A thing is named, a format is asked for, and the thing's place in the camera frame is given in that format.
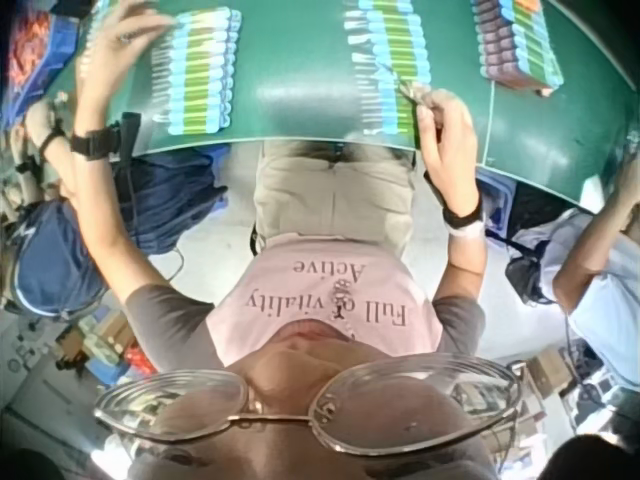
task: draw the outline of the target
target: glasses frame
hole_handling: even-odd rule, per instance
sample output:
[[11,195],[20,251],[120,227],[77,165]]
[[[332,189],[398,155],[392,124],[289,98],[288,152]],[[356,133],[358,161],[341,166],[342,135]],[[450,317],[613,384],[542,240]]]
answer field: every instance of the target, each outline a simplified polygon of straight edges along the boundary
[[[390,364],[407,364],[407,372],[411,371],[410,364],[412,360],[433,360],[440,359],[444,362],[463,362],[467,364],[473,364],[480,369],[486,369],[487,371],[492,372],[498,378],[509,381],[509,387],[511,385],[516,387],[516,392],[513,398],[510,398],[510,402],[507,402],[507,405],[497,412],[492,417],[479,422],[473,426],[470,426],[464,430],[458,430],[449,435],[445,435],[442,437],[438,437],[434,440],[426,440],[423,442],[414,443],[406,446],[399,447],[387,447],[387,448],[363,448],[363,447],[354,447],[353,445],[349,445],[348,443],[342,442],[333,438],[331,435],[326,433],[322,429],[322,425],[314,418],[314,413],[318,411],[317,407],[320,399],[323,397],[325,392],[334,385],[337,385],[341,380],[349,375],[354,375],[363,370],[379,367],[382,365],[390,365]],[[197,440],[201,440],[203,438],[219,435],[226,430],[230,429],[233,426],[243,427],[243,424],[253,424],[253,423],[298,423],[298,424],[306,424],[311,428],[313,435],[316,437],[318,442],[322,444],[325,448],[328,448],[332,451],[338,453],[345,453],[348,455],[358,456],[358,457],[387,457],[394,455],[403,455],[408,453],[416,453],[416,452],[427,452],[438,450],[442,448],[447,448],[449,446],[461,443],[465,440],[473,438],[480,434],[481,432],[493,428],[495,425],[509,419],[514,418],[513,416],[517,416],[518,408],[522,398],[522,382],[520,379],[520,375],[518,373],[520,364],[512,365],[510,368],[503,367],[497,363],[491,362],[489,360],[477,358],[477,357],[469,357],[460,354],[445,354],[445,353],[427,353],[427,354],[418,354],[418,355],[410,355],[404,357],[395,357],[391,359],[386,359],[382,361],[376,361],[372,363],[367,363],[363,365],[358,365],[352,368],[349,368],[340,374],[336,375],[332,378],[316,395],[314,400],[311,402],[309,406],[309,411],[307,415],[267,415],[262,413],[245,413],[242,412],[242,409],[247,408],[249,403],[249,386],[247,382],[239,375],[235,373],[223,371],[223,370],[179,370],[176,372],[164,373],[159,375],[154,375],[148,379],[139,380],[136,382],[132,382],[130,384],[121,385],[110,389],[103,393],[96,401],[94,408],[94,416],[109,425],[114,430],[132,435],[136,438],[147,440],[150,442],[154,442],[161,445],[179,445],[194,442]],[[238,382],[238,386],[242,389],[241,399],[237,402],[237,410],[238,412],[235,414],[229,415],[225,420],[220,421],[219,424],[211,426],[211,428],[203,429],[198,432],[194,432],[192,434],[162,434],[162,433],[144,433],[139,431],[134,427],[129,427],[124,425],[122,422],[111,417],[106,411],[105,408],[109,405],[110,400],[115,399],[115,394],[122,393],[127,390],[142,390],[146,387],[146,385],[150,381],[158,381],[159,377],[163,379],[170,379],[172,377],[190,375],[190,376],[203,376],[206,378],[210,374],[215,374],[217,378],[227,377],[228,379],[232,379],[235,382]]]

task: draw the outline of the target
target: green table surface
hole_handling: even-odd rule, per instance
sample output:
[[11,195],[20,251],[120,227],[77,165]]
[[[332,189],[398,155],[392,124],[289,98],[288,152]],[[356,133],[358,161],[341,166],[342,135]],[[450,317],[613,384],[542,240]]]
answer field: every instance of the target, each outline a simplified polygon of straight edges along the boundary
[[[145,54],[110,106],[143,113],[137,154],[265,138],[369,141],[415,148],[413,136],[363,137],[344,0],[159,0],[177,14],[228,6],[243,14],[231,126],[215,134],[172,136],[151,118],[151,63]],[[459,95],[474,117],[479,164],[578,202],[584,182],[601,175],[622,145],[637,94],[598,46],[555,6],[545,16],[565,84],[550,98],[518,92],[480,75],[469,0],[414,0],[422,18],[432,87]],[[74,87],[73,62],[48,90]]]

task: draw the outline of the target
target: glasses lens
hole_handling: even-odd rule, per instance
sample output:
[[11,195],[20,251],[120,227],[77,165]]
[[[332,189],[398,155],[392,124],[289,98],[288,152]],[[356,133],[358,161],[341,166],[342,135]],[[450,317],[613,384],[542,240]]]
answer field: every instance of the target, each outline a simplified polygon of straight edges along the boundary
[[182,371],[117,387],[95,414],[113,428],[150,440],[198,438],[225,428],[247,402],[240,377],[222,371]]
[[518,380],[497,364],[415,355],[345,371],[319,394],[310,416],[331,448],[388,455],[469,438],[512,413],[519,397]]

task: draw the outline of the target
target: floor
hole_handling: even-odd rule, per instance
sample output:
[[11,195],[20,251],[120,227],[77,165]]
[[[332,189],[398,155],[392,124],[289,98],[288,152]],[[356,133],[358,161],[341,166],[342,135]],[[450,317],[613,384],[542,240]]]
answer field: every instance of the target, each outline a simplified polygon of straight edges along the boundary
[[[252,259],[249,235],[255,219],[253,191],[259,143],[235,144],[221,172],[221,183],[229,187],[229,206],[187,232],[178,244],[185,257],[184,268],[173,280],[182,293],[199,300],[219,303],[232,289]],[[446,262],[447,232],[435,197],[422,178],[418,161],[414,200],[414,235],[404,261],[417,282],[432,295]],[[487,328],[480,343],[480,356],[491,359],[526,358],[547,345],[562,341],[563,317],[557,307],[523,305],[504,276],[506,252],[491,246],[480,304]],[[180,258],[171,252],[153,257],[167,277],[179,268]]]

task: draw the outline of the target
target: beige pants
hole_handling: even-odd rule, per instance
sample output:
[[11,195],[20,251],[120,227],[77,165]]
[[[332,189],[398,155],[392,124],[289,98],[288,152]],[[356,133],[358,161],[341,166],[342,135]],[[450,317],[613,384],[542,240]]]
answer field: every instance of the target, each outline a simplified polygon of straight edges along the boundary
[[363,144],[266,141],[254,196],[261,242],[285,233],[338,236],[402,255],[411,237],[413,152]]

